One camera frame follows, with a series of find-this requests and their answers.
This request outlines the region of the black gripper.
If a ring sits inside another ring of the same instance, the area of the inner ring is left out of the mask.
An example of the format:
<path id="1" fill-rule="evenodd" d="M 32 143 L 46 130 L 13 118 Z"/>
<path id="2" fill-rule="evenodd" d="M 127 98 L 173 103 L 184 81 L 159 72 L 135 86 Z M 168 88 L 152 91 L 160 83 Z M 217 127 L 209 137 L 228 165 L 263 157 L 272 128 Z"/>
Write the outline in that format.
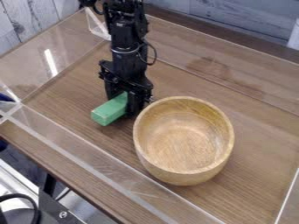
<path id="1" fill-rule="evenodd" d="M 145 77 L 147 64 L 136 52 L 117 54 L 112 52 L 112 60 L 98 62 L 98 78 L 105 83 L 107 98 L 111 100 L 124 91 L 127 93 L 125 115 L 136 116 L 151 102 L 153 84 Z"/>

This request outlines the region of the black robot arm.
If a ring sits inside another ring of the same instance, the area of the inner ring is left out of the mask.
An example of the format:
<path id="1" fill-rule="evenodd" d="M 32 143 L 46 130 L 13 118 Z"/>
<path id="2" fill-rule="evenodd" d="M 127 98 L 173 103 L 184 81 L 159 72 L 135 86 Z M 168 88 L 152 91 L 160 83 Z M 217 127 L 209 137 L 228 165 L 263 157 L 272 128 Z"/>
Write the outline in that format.
<path id="1" fill-rule="evenodd" d="M 148 20 L 143 0 L 104 0 L 101 10 L 98 0 L 78 0 L 80 5 L 89 7 L 107 22 L 107 33 L 111 36 L 112 60 L 98 62 L 98 78 L 104 81 L 107 98 L 127 93 L 125 115 L 140 113 L 152 97 L 153 83 L 145 76 L 148 47 L 145 40 Z"/>

